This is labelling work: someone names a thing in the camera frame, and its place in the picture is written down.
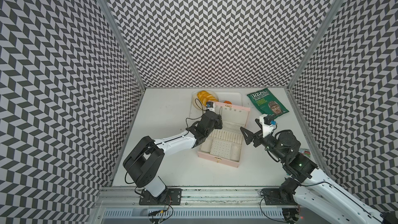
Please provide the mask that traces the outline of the pink jewelry box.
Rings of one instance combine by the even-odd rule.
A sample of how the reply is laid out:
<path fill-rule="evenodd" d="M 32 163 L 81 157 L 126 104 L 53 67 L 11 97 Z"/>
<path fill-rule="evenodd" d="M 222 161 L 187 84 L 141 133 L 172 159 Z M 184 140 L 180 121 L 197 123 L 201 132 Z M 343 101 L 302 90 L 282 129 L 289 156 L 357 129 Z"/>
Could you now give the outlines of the pink jewelry box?
<path fill-rule="evenodd" d="M 213 130 L 198 150 L 198 157 L 238 168 L 244 137 L 240 127 L 245 127 L 250 108 L 214 102 L 215 113 L 222 117 L 222 129 Z"/>

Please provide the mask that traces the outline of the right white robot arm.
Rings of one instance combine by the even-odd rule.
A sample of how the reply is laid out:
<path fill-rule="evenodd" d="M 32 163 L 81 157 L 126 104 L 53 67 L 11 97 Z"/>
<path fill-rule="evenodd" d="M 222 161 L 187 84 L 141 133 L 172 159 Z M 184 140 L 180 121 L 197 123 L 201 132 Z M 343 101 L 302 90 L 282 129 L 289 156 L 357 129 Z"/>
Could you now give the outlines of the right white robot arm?
<path fill-rule="evenodd" d="M 271 158 L 289 175 L 280 186 L 280 195 L 316 213 L 331 224 L 396 224 L 392 212 L 380 212 L 355 198 L 316 163 L 299 152 L 301 143 L 291 130 L 273 133 L 274 126 L 256 133 L 240 129 L 246 144 L 264 146 Z"/>

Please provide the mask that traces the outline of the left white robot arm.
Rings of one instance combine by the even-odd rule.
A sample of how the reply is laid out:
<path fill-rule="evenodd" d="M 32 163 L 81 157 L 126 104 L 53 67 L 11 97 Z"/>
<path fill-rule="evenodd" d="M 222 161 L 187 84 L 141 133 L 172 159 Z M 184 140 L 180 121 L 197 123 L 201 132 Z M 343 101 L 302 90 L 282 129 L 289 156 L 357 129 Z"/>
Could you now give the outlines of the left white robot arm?
<path fill-rule="evenodd" d="M 125 179 L 129 176 L 132 184 L 145 189 L 154 198 L 162 198 L 168 188 L 158 176 L 163 159 L 178 152 L 202 145 L 213 130 L 222 129 L 222 117 L 206 110 L 191 126 L 181 134 L 164 139 L 154 140 L 143 137 L 123 162 L 126 170 Z"/>

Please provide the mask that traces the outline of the cream round plate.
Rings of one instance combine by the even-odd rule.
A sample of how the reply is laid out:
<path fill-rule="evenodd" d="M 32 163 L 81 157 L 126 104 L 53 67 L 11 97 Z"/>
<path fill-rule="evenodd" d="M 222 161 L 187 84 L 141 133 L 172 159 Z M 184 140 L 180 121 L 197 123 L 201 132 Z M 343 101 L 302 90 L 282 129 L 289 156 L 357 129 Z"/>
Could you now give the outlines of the cream round plate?
<path fill-rule="evenodd" d="M 209 101 L 219 101 L 215 92 L 202 90 L 192 94 L 192 105 L 198 110 L 205 109 L 206 103 Z"/>

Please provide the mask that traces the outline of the yellow braided bread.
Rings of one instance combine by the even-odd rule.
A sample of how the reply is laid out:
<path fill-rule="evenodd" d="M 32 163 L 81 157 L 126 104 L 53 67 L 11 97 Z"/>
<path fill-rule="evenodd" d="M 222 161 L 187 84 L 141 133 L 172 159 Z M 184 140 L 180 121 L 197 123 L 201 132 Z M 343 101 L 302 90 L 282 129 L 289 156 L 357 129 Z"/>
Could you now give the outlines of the yellow braided bread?
<path fill-rule="evenodd" d="M 215 95 L 207 92 L 207 91 L 200 91 L 197 93 L 197 97 L 203 105 L 206 105 L 208 101 L 218 102 L 218 99 Z"/>

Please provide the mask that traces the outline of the white rectangular tray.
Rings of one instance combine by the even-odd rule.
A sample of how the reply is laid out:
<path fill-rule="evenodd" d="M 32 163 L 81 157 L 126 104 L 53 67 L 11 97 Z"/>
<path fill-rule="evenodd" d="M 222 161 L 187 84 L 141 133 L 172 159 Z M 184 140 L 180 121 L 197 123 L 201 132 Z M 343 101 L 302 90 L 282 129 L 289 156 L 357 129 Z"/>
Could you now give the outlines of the white rectangular tray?
<path fill-rule="evenodd" d="M 242 106 L 242 94 L 239 92 L 223 92 L 223 91 L 211 91 L 206 90 L 208 93 L 213 95 L 218 101 L 224 103 L 225 101 L 231 102 L 233 105 Z M 201 101 L 198 100 L 197 94 L 200 91 L 195 91 L 192 93 L 192 100 L 190 106 L 189 117 L 199 117 L 202 111 L 206 110 L 206 105 L 203 105 Z"/>

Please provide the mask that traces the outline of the green crisps bag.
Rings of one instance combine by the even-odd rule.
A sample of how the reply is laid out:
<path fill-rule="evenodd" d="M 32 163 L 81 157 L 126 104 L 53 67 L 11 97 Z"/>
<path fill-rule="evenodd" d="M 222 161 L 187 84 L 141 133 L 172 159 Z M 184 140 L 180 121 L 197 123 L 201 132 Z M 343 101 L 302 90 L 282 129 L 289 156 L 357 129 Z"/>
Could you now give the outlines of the green crisps bag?
<path fill-rule="evenodd" d="M 275 117 L 282 116 L 289 111 L 274 96 L 268 88 L 247 94 L 248 98 L 261 114 L 273 115 Z"/>

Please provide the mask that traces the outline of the teal candy packet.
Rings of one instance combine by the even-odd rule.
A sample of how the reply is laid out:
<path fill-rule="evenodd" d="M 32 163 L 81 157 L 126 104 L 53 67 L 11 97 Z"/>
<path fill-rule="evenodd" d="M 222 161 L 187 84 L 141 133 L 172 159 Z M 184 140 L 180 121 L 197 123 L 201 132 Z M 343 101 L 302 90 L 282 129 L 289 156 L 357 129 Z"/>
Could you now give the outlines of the teal candy packet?
<path fill-rule="evenodd" d="M 310 151 L 309 149 L 307 149 L 307 148 L 300 148 L 300 149 L 298 150 L 298 152 L 299 152 L 300 154 L 304 155 L 305 157 L 311 159 L 311 151 Z"/>

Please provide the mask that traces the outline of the metal base rail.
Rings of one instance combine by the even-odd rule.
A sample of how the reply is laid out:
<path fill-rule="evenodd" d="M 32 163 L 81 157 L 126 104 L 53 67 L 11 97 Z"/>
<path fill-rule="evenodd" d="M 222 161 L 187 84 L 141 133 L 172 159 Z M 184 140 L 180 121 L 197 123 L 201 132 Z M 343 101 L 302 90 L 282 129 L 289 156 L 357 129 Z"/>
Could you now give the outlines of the metal base rail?
<path fill-rule="evenodd" d="M 100 191 L 89 224 L 358 224 L 358 215 L 322 195 L 300 193 L 290 202 L 271 197 L 274 187 L 179 187 L 166 203 L 150 203 L 134 187 Z"/>

